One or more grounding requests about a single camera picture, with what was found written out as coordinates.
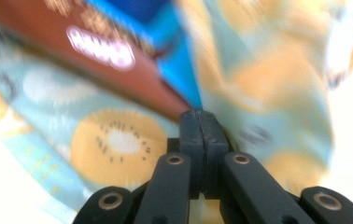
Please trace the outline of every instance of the brown package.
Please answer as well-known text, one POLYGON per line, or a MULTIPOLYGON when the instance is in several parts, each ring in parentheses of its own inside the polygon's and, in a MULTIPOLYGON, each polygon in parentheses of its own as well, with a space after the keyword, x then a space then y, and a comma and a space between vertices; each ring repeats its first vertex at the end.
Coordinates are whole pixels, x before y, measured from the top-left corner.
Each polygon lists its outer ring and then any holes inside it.
POLYGON ((167 118, 190 108, 160 77, 150 46, 83 0, 0 0, 0 24, 167 118))

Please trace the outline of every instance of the brand logo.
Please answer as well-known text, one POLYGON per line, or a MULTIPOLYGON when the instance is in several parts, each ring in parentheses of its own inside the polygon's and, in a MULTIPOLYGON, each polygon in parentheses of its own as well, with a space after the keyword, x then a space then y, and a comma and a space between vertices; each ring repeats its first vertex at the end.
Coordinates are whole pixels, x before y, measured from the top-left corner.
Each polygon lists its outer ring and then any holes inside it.
POLYGON ((131 70, 135 66, 131 46, 123 40, 111 40, 76 26, 68 27, 66 34, 75 51, 99 63, 111 65, 120 71, 131 70))

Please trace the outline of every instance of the metal screw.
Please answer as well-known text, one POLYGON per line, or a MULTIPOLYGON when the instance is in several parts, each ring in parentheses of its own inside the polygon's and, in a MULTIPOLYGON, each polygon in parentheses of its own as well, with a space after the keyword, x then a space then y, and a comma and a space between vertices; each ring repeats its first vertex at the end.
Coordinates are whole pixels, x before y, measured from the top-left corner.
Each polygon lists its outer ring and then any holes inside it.
POLYGON ((314 201, 316 201, 316 203, 318 203, 322 207, 332 211, 340 210, 343 207, 339 200, 323 192, 316 193, 314 195, 314 201))
POLYGON ((98 206, 104 210, 111 210, 119 207, 123 202, 123 196, 116 191, 104 194, 98 201, 98 206))
POLYGON ((247 156, 243 156, 243 155, 235 155, 233 157, 233 161, 237 162, 239 164, 248 164, 250 162, 250 159, 247 156))
POLYGON ((171 165, 178 165, 183 162, 183 158, 179 156, 172 156, 167 159, 167 162, 171 165))

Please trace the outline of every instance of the blue package section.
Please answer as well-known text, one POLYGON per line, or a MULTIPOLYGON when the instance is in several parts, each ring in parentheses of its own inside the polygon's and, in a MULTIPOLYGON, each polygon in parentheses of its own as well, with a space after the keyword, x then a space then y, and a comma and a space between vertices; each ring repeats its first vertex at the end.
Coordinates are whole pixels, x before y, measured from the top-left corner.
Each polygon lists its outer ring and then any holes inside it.
POLYGON ((169 50, 156 61, 162 78, 191 107, 202 107, 188 39, 171 1, 86 0, 86 2, 113 22, 147 41, 157 51, 169 50))

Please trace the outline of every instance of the brand name on wrapper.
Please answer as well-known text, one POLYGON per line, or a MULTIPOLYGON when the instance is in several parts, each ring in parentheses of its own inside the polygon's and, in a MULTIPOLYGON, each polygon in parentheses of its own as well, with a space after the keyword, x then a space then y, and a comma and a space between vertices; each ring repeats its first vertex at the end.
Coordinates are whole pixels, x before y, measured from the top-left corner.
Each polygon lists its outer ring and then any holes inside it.
POLYGON ((133 51, 123 40, 111 40, 76 26, 69 26, 66 34, 75 51, 99 63, 110 65, 120 71, 131 70, 135 66, 133 51))

